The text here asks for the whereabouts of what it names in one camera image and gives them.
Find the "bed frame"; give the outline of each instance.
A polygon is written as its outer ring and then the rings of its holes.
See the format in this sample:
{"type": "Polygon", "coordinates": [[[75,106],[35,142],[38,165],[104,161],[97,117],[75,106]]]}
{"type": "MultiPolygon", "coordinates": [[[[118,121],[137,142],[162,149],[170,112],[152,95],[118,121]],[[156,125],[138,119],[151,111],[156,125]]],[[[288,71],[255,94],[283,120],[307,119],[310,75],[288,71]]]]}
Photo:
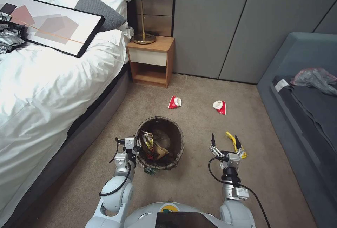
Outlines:
{"type": "MultiPolygon", "coordinates": [[[[137,30],[135,1],[127,2],[127,21],[137,30]]],[[[39,177],[20,200],[2,228],[10,227],[91,145],[122,103],[130,81],[130,67],[125,64],[100,97],[70,127],[68,138],[39,177]]]]}

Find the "brass lamp base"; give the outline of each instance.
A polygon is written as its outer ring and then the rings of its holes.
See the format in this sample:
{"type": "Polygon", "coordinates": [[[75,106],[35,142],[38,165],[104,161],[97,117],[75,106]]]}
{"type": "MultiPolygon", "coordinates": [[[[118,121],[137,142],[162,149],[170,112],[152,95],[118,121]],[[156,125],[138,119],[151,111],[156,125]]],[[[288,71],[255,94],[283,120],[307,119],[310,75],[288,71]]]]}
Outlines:
{"type": "Polygon", "coordinates": [[[136,44],[151,44],[156,41],[156,37],[150,33],[145,33],[145,40],[141,33],[137,33],[132,37],[132,41],[136,44]]]}

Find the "trash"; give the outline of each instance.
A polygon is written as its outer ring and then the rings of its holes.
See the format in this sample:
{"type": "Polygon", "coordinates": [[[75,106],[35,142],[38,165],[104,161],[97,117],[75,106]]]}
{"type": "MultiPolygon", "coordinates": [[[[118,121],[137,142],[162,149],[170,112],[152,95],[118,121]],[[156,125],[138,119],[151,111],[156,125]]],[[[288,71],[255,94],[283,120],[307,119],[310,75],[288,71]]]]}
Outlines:
{"type": "Polygon", "coordinates": [[[168,154],[168,151],[165,148],[162,148],[160,145],[157,143],[154,143],[154,151],[158,154],[154,159],[159,160],[163,158],[166,154],[168,154]]]}
{"type": "Polygon", "coordinates": [[[298,72],[291,79],[291,84],[298,86],[315,87],[324,94],[337,96],[337,90],[329,84],[336,84],[337,77],[323,68],[306,68],[298,72]]]}
{"type": "Polygon", "coordinates": [[[242,159],[247,158],[246,150],[241,145],[241,142],[239,141],[238,137],[236,135],[235,137],[233,137],[229,132],[226,132],[226,136],[229,137],[233,142],[234,150],[240,156],[240,158],[242,159]]]}
{"type": "Polygon", "coordinates": [[[216,101],[213,103],[213,108],[216,109],[220,114],[226,115],[226,102],[216,101]]]}
{"type": "Polygon", "coordinates": [[[9,22],[11,16],[0,12],[0,54],[5,54],[25,43],[21,39],[24,25],[9,22]]]}
{"type": "Polygon", "coordinates": [[[143,169],[143,171],[149,175],[155,175],[158,172],[158,169],[150,168],[144,166],[142,163],[140,163],[139,160],[136,160],[136,163],[143,169]]]}
{"type": "Polygon", "coordinates": [[[181,99],[177,96],[171,97],[170,103],[168,105],[169,109],[174,109],[181,106],[181,99]]]}
{"type": "Polygon", "coordinates": [[[153,131],[153,141],[165,149],[171,145],[170,137],[162,130],[153,131]]]}
{"type": "Polygon", "coordinates": [[[156,130],[155,134],[152,134],[142,131],[141,137],[144,143],[142,147],[148,159],[159,160],[169,153],[161,146],[170,146],[170,138],[165,132],[156,130]]]}
{"type": "Polygon", "coordinates": [[[146,153],[148,159],[154,159],[153,134],[149,132],[141,132],[142,148],[146,153]]]}

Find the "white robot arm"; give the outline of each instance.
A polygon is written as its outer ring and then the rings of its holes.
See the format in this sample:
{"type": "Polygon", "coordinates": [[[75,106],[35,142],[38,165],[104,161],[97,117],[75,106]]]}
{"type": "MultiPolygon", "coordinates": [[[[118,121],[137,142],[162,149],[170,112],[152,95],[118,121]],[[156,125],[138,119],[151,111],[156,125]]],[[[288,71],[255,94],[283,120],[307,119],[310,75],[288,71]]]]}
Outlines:
{"type": "Polygon", "coordinates": [[[124,223],[129,204],[133,196],[133,177],[136,166],[136,152],[141,147],[135,137],[125,140],[116,138],[117,144],[123,144],[123,153],[116,153],[114,160],[116,170],[99,193],[101,199],[94,216],[86,228],[117,228],[124,223]],[[115,216],[107,216],[106,210],[117,212],[115,216]]]}

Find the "trash can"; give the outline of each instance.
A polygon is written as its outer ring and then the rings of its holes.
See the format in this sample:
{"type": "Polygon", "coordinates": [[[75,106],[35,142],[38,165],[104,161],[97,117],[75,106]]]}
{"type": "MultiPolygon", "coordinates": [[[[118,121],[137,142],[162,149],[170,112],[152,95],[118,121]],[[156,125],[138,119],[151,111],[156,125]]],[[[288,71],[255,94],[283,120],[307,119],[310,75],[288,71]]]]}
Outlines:
{"type": "Polygon", "coordinates": [[[138,138],[142,131],[150,133],[155,131],[164,132],[170,139],[170,146],[167,148],[169,153],[159,160],[150,160],[146,157],[145,152],[140,152],[137,156],[139,163],[145,168],[152,169],[171,170],[175,168],[184,151],[184,136],[179,126],[171,119],[158,116],[148,118],[141,123],[135,133],[135,137],[138,138]]]}

